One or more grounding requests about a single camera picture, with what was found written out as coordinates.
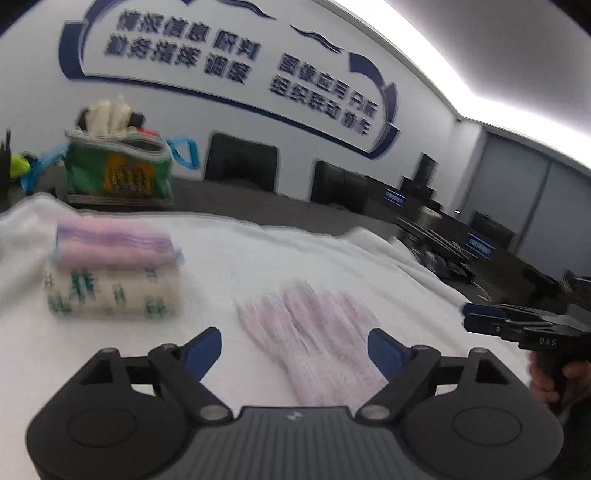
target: pink towel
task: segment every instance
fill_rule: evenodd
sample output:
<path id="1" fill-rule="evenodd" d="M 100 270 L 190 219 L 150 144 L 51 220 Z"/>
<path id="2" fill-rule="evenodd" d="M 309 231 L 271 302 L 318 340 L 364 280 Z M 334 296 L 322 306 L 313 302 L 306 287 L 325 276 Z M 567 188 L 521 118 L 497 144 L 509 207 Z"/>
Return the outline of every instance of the pink towel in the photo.
<path id="1" fill-rule="evenodd" d="M 177 253 L 166 233 L 87 215 L 58 223 L 54 258 L 63 268 L 145 268 L 173 264 Z"/>

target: wall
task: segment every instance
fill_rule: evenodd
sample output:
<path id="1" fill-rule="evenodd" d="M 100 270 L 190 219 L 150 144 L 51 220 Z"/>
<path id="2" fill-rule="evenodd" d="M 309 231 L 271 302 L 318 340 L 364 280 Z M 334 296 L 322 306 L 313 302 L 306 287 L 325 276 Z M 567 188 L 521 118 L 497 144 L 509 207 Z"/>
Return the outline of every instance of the wall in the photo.
<path id="1" fill-rule="evenodd" d="M 527 228 L 550 161 L 517 142 L 487 135 L 460 221 L 469 224 L 474 211 L 489 215 L 514 232 L 516 244 Z"/>
<path id="2" fill-rule="evenodd" d="M 0 38 L 0 60 L 10 66 L 0 70 L 4 88 L 0 127 L 12 128 L 13 150 L 34 153 L 49 150 L 64 141 L 63 132 L 72 127 L 80 108 L 98 99 L 114 99 L 121 92 L 135 110 L 145 114 L 148 128 L 164 137 L 193 137 L 202 160 L 211 134 L 216 131 L 277 146 L 280 151 L 277 192 L 298 199 L 307 198 L 311 169 L 317 158 L 398 186 L 401 176 L 412 175 L 420 154 L 425 152 L 439 162 L 431 187 L 437 190 L 437 200 L 449 208 L 481 131 L 480 125 L 456 122 L 447 106 L 397 59 L 355 27 L 310 0 L 255 1 L 260 11 L 276 20 L 227 3 L 232 0 L 112 1 L 110 8 L 89 29 L 82 53 L 84 73 L 101 77 L 96 81 L 68 79 L 58 59 L 64 23 L 80 22 L 93 2 L 42 0 Z M 105 56 L 109 36 L 121 33 L 116 26 L 125 9 L 156 11 L 164 14 L 165 20 L 173 15 L 186 18 L 189 25 L 195 21 L 211 26 L 207 42 L 193 45 L 202 50 L 197 66 L 186 68 L 174 62 L 167 65 L 150 59 Z M 314 38 L 300 35 L 290 25 L 321 34 L 342 52 L 335 53 Z M 213 48 L 218 29 L 235 31 L 262 45 L 254 61 L 248 61 L 245 56 L 226 55 L 231 60 L 246 59 L 252 67 L 244 85 L 203 73 L 207 55 L 220 53 Z M 152 38 L 156 42 L 162 35 Z M 190 44 L 185 39 L 179 43 Z M 284 52 L 315 64 L 319 70 L 347 81 L 352 89 L 375 100 L 379 104 L 378 112 L 371 119 L 373 125 L 368 135 L 347 129 L 340 119 L 332 121 L 308 106 L 295 105 L 270 92 L 269 85 L 276 74 L 289 77 L 277 68 Z M 375 66 L 385 81 L 384 88 L 377 87 L 366 76 L 351 72 L 350 52 L 365 57 Z M 137 84 L 121 83 L 120 78 L 134 79 Z M 141 82 L 157 82 L 159 88 L 146 87 Z M 370 152 L 380 132 L 389 128 L 388 107 L 380 98 L 385 98 L 385 87 L 391 83 L 395 84 L 396 92 L 391 123 L 398 134 L 383 154 L 371 159 L 364 152 Z M 163 85 L 184 90 L 167 91 L 162 89 Z M 345 98 L 340 102 L 343 114 L 349 107 L 347 101 Z M 202 177 L 201 171 L 178 165 L 174 173 Z"/>
<path id="3" fill-rule="evenodd" d="M 591 180 L 554 162 L 518 256 L 554 278 L 591 275 Z"/>

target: folded towel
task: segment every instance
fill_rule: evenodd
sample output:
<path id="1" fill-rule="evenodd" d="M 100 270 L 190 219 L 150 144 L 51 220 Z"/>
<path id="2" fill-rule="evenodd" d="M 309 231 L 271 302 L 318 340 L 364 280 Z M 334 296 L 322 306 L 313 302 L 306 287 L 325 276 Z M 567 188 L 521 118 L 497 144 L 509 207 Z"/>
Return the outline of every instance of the folded towel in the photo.
<path id="1" fill-rule="evenodd" d="M 143 270 L 65 269 L 50 258 L 43 286 L 55 314 L 167 317 L 179 309 L 179 278 L 175 264 Z"/>
<path id="2" fill-rule="evenodd" d="M 125 219 L 81 216 L 57 225 L 54 259 L 60 268 L 143 268 L 176 263 L 166 233 Z"/>

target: green bag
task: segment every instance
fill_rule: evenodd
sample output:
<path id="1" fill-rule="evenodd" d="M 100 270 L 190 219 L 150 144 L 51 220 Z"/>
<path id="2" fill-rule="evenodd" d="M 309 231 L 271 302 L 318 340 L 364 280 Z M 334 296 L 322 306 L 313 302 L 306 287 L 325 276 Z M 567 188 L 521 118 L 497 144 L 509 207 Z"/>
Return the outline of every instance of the green bag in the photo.
<path id="1" fill-rule="evenodd" d="M 68 132 L 64 158 L 68 200 L 73 203 L 169 205 L 173 153 L 161 138 L 129 128 L 111 138 Z"/>

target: ceiling light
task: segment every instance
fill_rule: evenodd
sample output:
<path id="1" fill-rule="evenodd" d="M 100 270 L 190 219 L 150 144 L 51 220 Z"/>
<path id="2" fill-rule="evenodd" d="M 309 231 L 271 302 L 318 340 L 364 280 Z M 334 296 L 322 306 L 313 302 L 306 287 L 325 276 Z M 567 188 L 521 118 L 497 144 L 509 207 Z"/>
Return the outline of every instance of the ceiling light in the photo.
<path id="1" fill-rule="evenodd" d="M 390 42 L 452 104 L 460 116 L 546 145 L 591 168 L 591 137 L 534 113 L 476 96 L 441 54 L 384 0 L 316 0 L 353 15 Z"/>

